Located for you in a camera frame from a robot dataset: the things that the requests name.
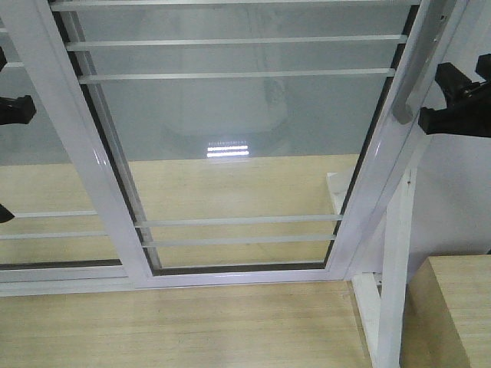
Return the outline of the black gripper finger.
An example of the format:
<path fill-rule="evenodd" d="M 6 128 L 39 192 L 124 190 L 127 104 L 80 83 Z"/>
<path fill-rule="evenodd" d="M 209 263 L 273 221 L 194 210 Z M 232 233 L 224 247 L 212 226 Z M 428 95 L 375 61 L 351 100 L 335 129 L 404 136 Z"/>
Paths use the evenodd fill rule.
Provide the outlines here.
<path fill-rule="evenodd" d="M 435 81 L 443 92 L 447 108 L 474 104 L 490 98 L 490 54 L 478 57 L 475 72 L 483 82 L 471 81 L 452 63 L 437 66 Z"/>

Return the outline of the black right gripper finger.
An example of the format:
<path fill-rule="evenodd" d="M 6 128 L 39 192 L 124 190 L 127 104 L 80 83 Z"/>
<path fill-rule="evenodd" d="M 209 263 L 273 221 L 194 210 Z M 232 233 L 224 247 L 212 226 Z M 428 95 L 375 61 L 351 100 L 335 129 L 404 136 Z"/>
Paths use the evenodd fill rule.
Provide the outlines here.
<path fill-rule="evenodd" d="M 418 125 L 426 135 L 490 137 L 490 102 L 462 103 L 442 110 L 423 107 Z"/>

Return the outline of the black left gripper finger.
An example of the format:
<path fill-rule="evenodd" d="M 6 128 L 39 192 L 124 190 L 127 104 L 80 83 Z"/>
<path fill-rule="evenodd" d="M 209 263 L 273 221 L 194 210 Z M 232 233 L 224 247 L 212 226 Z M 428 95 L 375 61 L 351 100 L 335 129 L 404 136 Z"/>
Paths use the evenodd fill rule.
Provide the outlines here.
<path fill-rule="evenodd" d="M 1 97 L 1 125 L 29 124 L 36 112 L 30 95 L 17 98 Z"/>

